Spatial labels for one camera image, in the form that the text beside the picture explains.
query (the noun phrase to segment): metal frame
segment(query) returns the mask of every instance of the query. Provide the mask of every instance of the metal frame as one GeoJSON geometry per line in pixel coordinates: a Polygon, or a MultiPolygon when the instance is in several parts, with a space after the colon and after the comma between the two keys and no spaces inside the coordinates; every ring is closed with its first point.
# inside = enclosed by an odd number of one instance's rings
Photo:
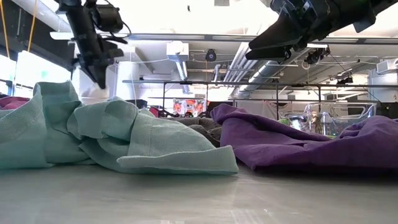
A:
{"type": "MultiPolygon", "coordinates": [[[[181,40],[212,42],[250,42],[256,35],[222,35],[222,34],[133,34],[129,40],[181,40]]],[[[311,44],[344,44],[344,45],[397,45],[398,38],[388,37],[326,37],[311,44]]]]}
{"type": "MultiPolygon", "coordinates": [[[[123,80],[123,83],[132,83],[131,80],[123,80]]],[[[280,86],[290,86],[290,87],[306,87],[306,86],[311,86],[311,87],[317,87],[318,88],[318,102],[327,102],[327,100],[322,100],[321,97],[321,90],[322,87],[355,87],[355,88],[398,88],[398,85],[331,85],[331,84],[308,84],[308,83],[253,83],[253,82],[205,82],[205,81],[161,81],[161,80],[141,80],[141,81],[134,81],[135,84],[138,83],[159,83],[163,84],[163,110],[164,110],[164,105],[165,105],[165,99],[166,99],[166,85],[167,84],[179,84],[179,85],[193,85],[193,84],[199,84],[199,85],[206,85],[206,105],[208,102],[208,89],[209,85],[232,85],[232,86],[240,86],[240,85],[259,85],[259,86],[274,86],[275,87],[275,93],[276,93],[276,112],[277,112],[277,119],[279,119],[279,105],[278,103],[280,101],[299,101],[299,100],[279,100],[279,87],[280,86]]],[[[240,99],[240,98],[235,98],[235,99],[230,99],[233,101],[233,105],[235,105],[237,100],[266,100],[266,99],[240,99]]]]}

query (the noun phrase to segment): mint green towel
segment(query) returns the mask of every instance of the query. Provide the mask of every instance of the mint green towel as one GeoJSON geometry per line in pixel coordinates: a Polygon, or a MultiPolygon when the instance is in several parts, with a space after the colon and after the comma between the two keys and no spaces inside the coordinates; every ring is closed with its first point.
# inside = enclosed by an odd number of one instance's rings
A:
{"type": "Polygon", "coordinates": [[[33,98],[0,111],[0,168],[99,164],[124,173],[235,174],[231,146],[158,119],[119,98],[82,105],[70,82],[38,83],[33,98]]]}

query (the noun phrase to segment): white table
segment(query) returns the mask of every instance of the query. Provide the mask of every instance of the white table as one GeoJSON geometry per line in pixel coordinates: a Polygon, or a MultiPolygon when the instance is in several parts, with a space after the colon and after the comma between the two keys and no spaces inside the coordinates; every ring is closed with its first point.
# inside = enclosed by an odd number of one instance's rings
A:
{"type": "Polygon", "coordinates": [[[398,223],[398,182],[2,170],[0,223],[398,223]]]}

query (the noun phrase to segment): purple cloth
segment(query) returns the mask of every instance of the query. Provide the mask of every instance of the purple cloth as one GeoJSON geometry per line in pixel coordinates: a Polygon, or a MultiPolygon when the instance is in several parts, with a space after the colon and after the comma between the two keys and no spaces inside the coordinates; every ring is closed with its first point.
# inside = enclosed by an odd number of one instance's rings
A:
{"type": "Polygon", "coordinates": [[[8,96],[0,99],[0,110],[14,110],[20,108],[30,99],[17,96],[8,96]]]}
{"type": "Polygon", "coordinates": [[[398,121],[373,116],[346,128],[340,136],[309,134],[277,121],[220,105],[211,117],[222,124],[221,147],[251,169],[269,166],[398,168],[398,121]]]}

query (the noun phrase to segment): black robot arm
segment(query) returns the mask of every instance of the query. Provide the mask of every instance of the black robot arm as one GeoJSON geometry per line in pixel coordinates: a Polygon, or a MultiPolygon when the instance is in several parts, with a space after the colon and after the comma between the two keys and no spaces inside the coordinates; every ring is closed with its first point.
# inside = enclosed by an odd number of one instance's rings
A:
{"type": "Polygon", "coordinates": [[[350,24],[356,32],[373,25],[376,16],[398,0],[273,0],[277,22],[249,43],[248,60],[276,60],[291,56],[291,48],[303,50],[313,40],[350,24]]]}
{"type": "Polygon", "coordinates": [[[123,51],[107,40],[127,43],[113,34],[123,28],[119,9],[111,4],[97,5],[96,0],[55,0],[59,3],[58,13],[65,13],[73,32],[80,54],[73,63],[78,62],[81,69],[99,85],[106,88],[106,67],[114,62],[115,57],[122,57],[123,51]],[[102,38],[95,27],[111,35],[102,38]]]}

